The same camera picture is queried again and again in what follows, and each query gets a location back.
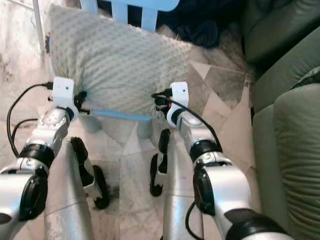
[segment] wheel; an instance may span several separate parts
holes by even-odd
[[[159,139],[158,149],[163,154],[167,154],[168,152],[169,139],[170,139],[170,130],[169,129],[162,130],[160,139]]]
[[[155,178],[158,171],[158,163],[157,163],[158,154],[155,154],[152,157],[151,164],[150,164],[150,193],[154,197],[159,197],[162,193],[163,186],[156,185],[155,186]]]
[[[92,167],[94,171],[94,179],[96,180],[102,194],[102,198],[98,197],[96,200],[94,200],[94,205],[97,209],[106,209],[110,204],[110,197],[105,176],[99,166],[93,165]]]

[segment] green sofa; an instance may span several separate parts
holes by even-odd
[[[269,67],[320,25],[320,0],[247,0],[241,14],[248,63]]]
[[[319,24],[252,92],[262,211],[296,240],[320,239],[320,84],[296,85],[310,80],[320,80]]]

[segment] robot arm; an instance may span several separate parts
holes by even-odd
[[[187,107],[187,83],[175,82],[170,87],[167,97]],[[272,219],[252,210],[245,175],[223,155],[219,140],[198,118],[172,104],[166,119],[177,128],[193,162],[195,204],[214,218],[223,239],[293,240]]]
[[[0,171],[0,240],[13,239],[45,209],[51,163],[78,116],[73,89],[71,79],[55,78],[53,107],[39,118],[16,163]]]

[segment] sofa cushion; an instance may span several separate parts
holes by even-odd
[[[320,84],[281,95],[274,126],[292,235],[320,239]]]
[[[277,157],[273,105],[254,115],[253,146],[262,212],[288,231],[288,204]]]

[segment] wire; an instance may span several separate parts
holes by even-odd
[[[11,135],[13,143],[15,142],[15,136],[16,136],[17,130],[20,127],[21,124],[23,124],[25,122],[31,122],[31,121],[37,121],[37,120],[38,120],[37,118],[28,118],[28,119],[20,121],[17,125],[15,125],[14,129],[12,131],[12,135]]]
[[[188,231],[188,233],[196,240],[204,240],[203,238],[197,236],[191,229],[190,229],[190,226],[189,226],[189,218],[190,218],[190,214],[192,212],[192,209],[195,207],[196,205],[196,202],[193,201],[193,203],[191,203],[188,211],[186,212],[186,215],[185,215],[185,228],[186,230]]]
[[[159,92],[159,93],[154,93],[151,95],[152,98],[154,99],[161,99],[161,100],[166,100],[170,103],[173,103],[173,104],[176,104],[178,105],[179,107],[181,107],[182,109],[188,111],[189,113],[191,113],[193,116],[195,116],[197,119],[199,119],[209,130],[210,132],[212,133],[212,135],[214,136],[214,139],[216,141],[216,145],[217,147],[219,148],[218,150],[222,153],[223,150],[222,150],[222,147],[221,147],[221,144],[220,144],[220,141],[218,139],[218,136],[215,132],[215,130],[213,129],[212,126],[210,126],[202,117],[200,117],[198,114],[196,114],[194,111],[192,111],[190,108],[182,105],[181,103],[175,101],[175,100],[172,100],[170,98],[167,98],[167,97],[164,97],[164,96],[159,96],[159,95],[163,95],[164,92]]]
[[[15,146],[14,140],[12,138],[11,135],[11,129],[10,129],[10,121],[11,121],[11,112],[14,109],[15,105],[19,102],[19,100],[30,90],[33,89],[35,87],[46,87],[47,89],[51,88],[51,84],[49,84],[50,82],[47,83],[39,83],[39,84],[35,84],[32,85],[30,87],[28,87],[26,90],[23,91],[23,93],[20,94],[20,96],[13,102],[13,104],[11,105],[11,107],[9,108],[8,114],[6,116],[6,134],[8,136],[8,140],[11,146],[11,149],[13,151],[13,154],[15,155],[15,157],[18,157],[19,153],[17,151],[17,148]]]

